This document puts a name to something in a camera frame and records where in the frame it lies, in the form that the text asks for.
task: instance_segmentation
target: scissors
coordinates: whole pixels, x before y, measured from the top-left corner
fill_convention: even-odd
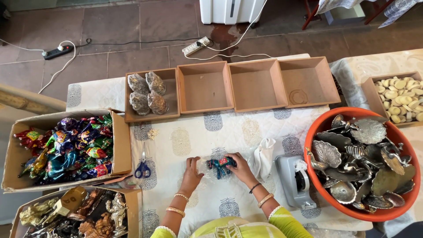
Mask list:
[[[135,178],[148,178],[151,175],[151,170],[147,166],[147,158],[146,158],[146,143],[144,142],[143,145],[143,155],[140,159],[140,163],[135,170]]]

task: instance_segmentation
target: white cable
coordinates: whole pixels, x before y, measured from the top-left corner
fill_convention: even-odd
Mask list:
[[[261,10],[260,10],[260,12],[259,12],[259,14],[257,15],[257,17],[253,20],[253,22],[252,23],[250,23],[250,25],[247,27],[247,29],[245,30],[245,32],[244,32],[244,34],[241,36],[241,38],[239,38],[239,41],[237,42],[237,43],[235,43],[234,45],[231,45],[231,46],[229,46],[228,48],[226,48],[226,49],[223,49],[223,50],[215,50],[215,49],[213,49],[213,48],[210,48],[210,47],[208,47],[207,46],[207,48],[209,48],[209,49],[211,49],[211,50],[214,50],[214,51],[224,51],[224,50],[227,50],[227,49],[229,49],[229,48],[231,48],[231,47],[234,47],[234,46],[236,46],[241,40],[242,40],[242,38],[244,37],[244,35],[247,33],[247,31],[248,31],[248,29],[250,28],[250,26],[260,17],[260,15],[261,15],[261,12],[263,11],[263,8],[264,8],[264,5],[266,4],[266,2],[267,2],[267,0],[266,1],[264,1],[264,3],[263,3],[263,6],[261,7]]]
[[[252,54],[252,55],[265,55],[265,56],[267,56],[267,57],[269,57],[269,58],[275,58],[275,57],[271,57],[271,56],[266,55],[266,54]],[[234,56],[239,56],[239,57],[248,57],[248,56],[252,56],[252,55],[246,55],[246,56],[242,56],[242,55],[231,55],[231,56],[221,55],[221,56],[225,56],[225,57],[234,57]],[[185,56],[185,58],[188,58],[188,59],[198,59],[198,58],[189,58],[189,57],[187,57],[185,54],[184,54],[184,56]],[[214,57],[216,57],[216,56],[220,56],[220,55],[215,55],[215,56],[210,57],[210,58],[208,58],[208,59],[198,59],[198,60],[209,60],[209,59],[212,59],[212,58],[214,58]]]
[[[2,40],[2,39],[0,39],[0,41],[3,41],[3,42],[5,42],[5,43],[7,43],[7,44],[9,44],[9,45],[12,45],[12,46],[14,46],[14,47],[18,47],[18,48],[23,49],[23,50],[33,50],[33,49],[26,49],[26,48],[22,48],[22,47],[19,47],[19,46],[17,46],[17,45],[14,45],[14,44],[10,44],[9,42],[7,42],[7,41],[5,41],[5,40]]]
[[[60,44],[59,44],[59,46],[61,46],[62,45],[62,43],[63,42],[70,42],[70,41],[62,41],[62,42],[60,42]],[[54,79],[54,76],[56,76],[56,74],[58,74],[58,73],[60,73],[60,72],[62,72],[65,68],[66,68],[66,66],[68,66],[68,64],[75,58],[75,56],[76,56],[76,52],[77,52],[77,49],[76,49],[76,46],[75,46],[75,44],[74,43],[72,43],[72,42],[70,42],[72,45],[74,45],[74,56],[72,57],[72,59],[70,59],[66,64],[65,64],[65,66],[63,66],[63,68],[61,69],[61,70],[59,70],[59,71],[57,71],[55,74],[53,74],[53,76],[52,76],[52,79],[50,80],[50,82],[46,85],[46,86],[44,86],[41,90],[40,90],[40,92],[38,92],[38,94],[40,94],[48,85],[50,85],[52,82],[53,82],[53,79]]]

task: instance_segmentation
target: painted horse figurine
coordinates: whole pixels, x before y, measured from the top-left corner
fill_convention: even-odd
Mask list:
[[[220,160],[209,160],[206,162],[207,162],[207,165],[209,166],[209,169],[211,169],[213,165],[217,168],[217,179],[220,179],[220,172],[222,172],[223,176],[225,176],[225,171],[223,170],[224,167],[226,167],[227,165],[232,165],[235,167],[234,160],[228,156],[223,157]]]

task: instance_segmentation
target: bangle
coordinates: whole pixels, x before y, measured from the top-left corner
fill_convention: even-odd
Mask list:
[[[166,211],[176,212],[176,213],[178,213],[179,215],[181,215],[181,216],[182,216],[182,218],[184,218],[184,217],[185,217],[185,212],[183,212],[183,211],[179,210],[178,208],[168,207],[168,208],[166,208]]]
[[[271,198],[273,198],[274,197],[274,195],[273,194],[268,194],[267,196],[265,196],[258,204],[257,204],[257,206],[258,206],[258,208],[261,208],[261,206],[263,206],[263,204],[267,201],[267,200],[269,200],[269,199],[271,199]]]
[[[190,201],[189,198],[183,194],[175,194],[173,197],[176,197],[176,196],[183,196],[187,200],[187,202]]]
[[[257,186],[259,186],[259,185],[261,185],[261,183],[258,183],[258,184],[256,184],[256,185],[254,185],[254,187],[250,190],[250,194],[252,194],[253,193],[253,189],[255,189]]]

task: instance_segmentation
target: woman's left hand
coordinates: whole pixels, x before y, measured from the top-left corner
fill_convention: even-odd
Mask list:
[[[188,158],[187,169],[184,172],[184,178],[182,179],[181,188],[178,193],[183,194],[187,197],[191,197],[193,191],[197,188],[204,174],[197,173],[197,161],[200,157]]]

